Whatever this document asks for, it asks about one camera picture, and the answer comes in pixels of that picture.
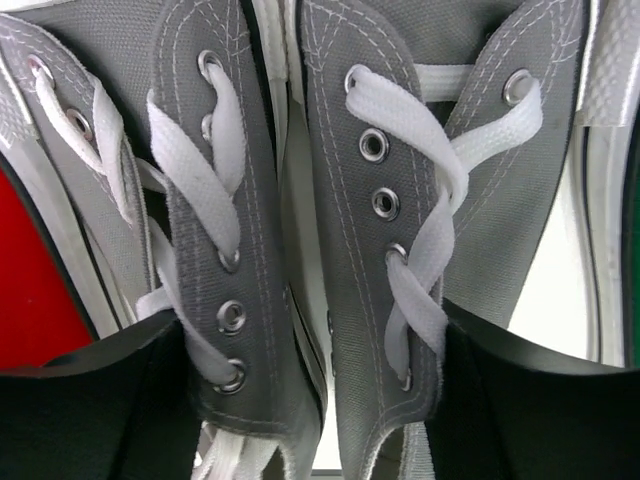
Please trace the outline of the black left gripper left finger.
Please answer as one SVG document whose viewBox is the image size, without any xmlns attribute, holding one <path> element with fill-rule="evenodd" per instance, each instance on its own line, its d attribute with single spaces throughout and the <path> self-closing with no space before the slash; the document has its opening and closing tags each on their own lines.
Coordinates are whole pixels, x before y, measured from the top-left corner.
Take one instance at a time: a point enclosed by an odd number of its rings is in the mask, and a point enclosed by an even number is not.
<svg viewBox="0 0 640 480">
<path fill-rule="evenodd" d="M 177 317 L 161 312 L 1 374 L 4 479 L 188 479 L 200 421 Z"/>
</svg>

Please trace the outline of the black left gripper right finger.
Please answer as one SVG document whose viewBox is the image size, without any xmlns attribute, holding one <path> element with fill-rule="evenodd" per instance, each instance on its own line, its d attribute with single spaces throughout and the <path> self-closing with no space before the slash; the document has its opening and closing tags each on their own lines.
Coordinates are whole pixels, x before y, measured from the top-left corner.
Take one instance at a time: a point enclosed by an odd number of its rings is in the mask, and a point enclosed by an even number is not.
<svg viewBox="0 0 640 480">
<path fill-rule="evenodd" d="M 450 301 L 438 479 L 636 479 L 639 372 L 571 357 Z"/>
</svg>

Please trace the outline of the red sneaker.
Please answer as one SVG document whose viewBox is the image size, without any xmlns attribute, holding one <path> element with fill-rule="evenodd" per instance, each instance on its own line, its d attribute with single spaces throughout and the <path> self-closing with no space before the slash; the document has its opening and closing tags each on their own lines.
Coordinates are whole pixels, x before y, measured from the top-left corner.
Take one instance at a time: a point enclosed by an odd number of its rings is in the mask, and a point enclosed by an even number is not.
<svg viewBox="0 0 640 480">
<path fill-rule="evenodd" d="M 39 367 L 96 339 L 26 189 L 2 160 L 1 367 Z"/>
</svg>

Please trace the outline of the grey sneaker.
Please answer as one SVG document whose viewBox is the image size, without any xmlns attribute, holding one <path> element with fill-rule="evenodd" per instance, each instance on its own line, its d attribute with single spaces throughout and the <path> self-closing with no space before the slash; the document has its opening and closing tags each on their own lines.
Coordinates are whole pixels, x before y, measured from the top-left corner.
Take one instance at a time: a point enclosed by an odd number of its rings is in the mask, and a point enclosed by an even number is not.
<svg viewBox="0 0 640 480">
<path fill-rule="evenodd" d="M 288 1 L 340 460 L 426 479 L 444 301 L 506 330 L 556 196 L 586 1 Z"/>
<path fill-rule="evenodd" d="M 1 161 L 89 345 L 179 320 L 200 421 L 188 479 L 307 479 L 321 438 L 322 371 L 282 242 L 282 26 L 277 1 L 1 5 Z"/>
</svg>

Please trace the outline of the green sneaker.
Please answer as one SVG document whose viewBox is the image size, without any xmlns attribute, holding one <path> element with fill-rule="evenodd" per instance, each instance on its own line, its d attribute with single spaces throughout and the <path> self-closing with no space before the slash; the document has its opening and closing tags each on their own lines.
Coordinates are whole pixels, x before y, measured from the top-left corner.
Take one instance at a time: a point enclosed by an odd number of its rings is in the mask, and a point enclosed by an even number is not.
<svg viewBox="0 0 640 480">
<path fill-rule="evenodd" d="M 639 104 L 639 4 L 595 1 L 576 117 L 581 194 L 593 280 L 591 357 L 628 367 L 623 297 L 623 205 Z"/>
</svg>

